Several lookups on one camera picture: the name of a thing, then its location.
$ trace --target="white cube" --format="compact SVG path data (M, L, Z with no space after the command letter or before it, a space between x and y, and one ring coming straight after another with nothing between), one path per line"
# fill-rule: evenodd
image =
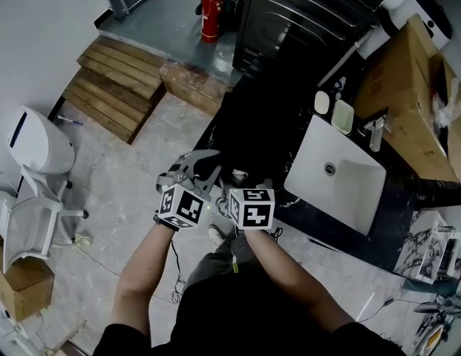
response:
M197 228L203 205L201 197L176 184L163 188L157 216L178 228Z
M232 188L229 214L238 229L271 229L275 192L262 188Z

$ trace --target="blue pen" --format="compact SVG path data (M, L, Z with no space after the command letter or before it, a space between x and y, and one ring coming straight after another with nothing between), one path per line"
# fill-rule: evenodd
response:
M61 119L61 120L64 120L66 122L72 122L72 123L77 124L77 125L83 125L81 122L76 122L75 120L70 120L70 119L67 119L66 117L60 116L60 115L57 115L57 119Z

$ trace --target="plastic bag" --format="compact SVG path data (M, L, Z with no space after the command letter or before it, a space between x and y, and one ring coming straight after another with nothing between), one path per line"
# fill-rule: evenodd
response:
M456 120L461 115L461 100L456 102L458 90L460 89L460 81L456 78L451 80L451 96L448 104L435 94L431 102L433 107L433 127L436 133L439 133L441 128L446 128L451 122Z

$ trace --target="floor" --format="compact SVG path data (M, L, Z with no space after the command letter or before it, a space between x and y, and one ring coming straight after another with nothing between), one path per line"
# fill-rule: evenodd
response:
M104 36L201 67L233 86L241 76L232 67L237 32L224 33L212 44L201 41L202 18L194 12L199 3L200 0L147 0L121 21L109 17L99 30Z
M160 199L154 188L156 176L193 148L211 117L167 94L130 146L67 102L61 115L84 124L59 124L76 146L76 163L69 177L73 189L65 203L69 209L86 208L90 213L87 220L74 219L74 223L67 224L91 236L93 243L83 248L88 256L73 247L51 249L48 264L56 279L52 303L42 312L39 335L48 347L53 347L86 320L73 342L91 355L108 321L117 275L153 224ZM430 298L427 294L402 293L403 278L311 243L306 235L282 222L276 221L274 226L284 228L279 239L283 248L317 277L354 318L371 316L389 297L415 302ZM53 242L62 242L59 234ZM184 280L200 258L214 250L206 239L204 226L180 231L174 242ZM170 251L149 309L153 345L169 341L177 312L171 300L176 279L177 266ZM407 352L423 317L413 312L414 306L397 301L364 324L390 337Z

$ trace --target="person's left arm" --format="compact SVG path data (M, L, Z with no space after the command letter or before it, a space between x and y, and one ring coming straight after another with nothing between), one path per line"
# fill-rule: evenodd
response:
M121 273L109 324L125 324L151 336L149 302L163 275L175 233L162 224L151 228Z

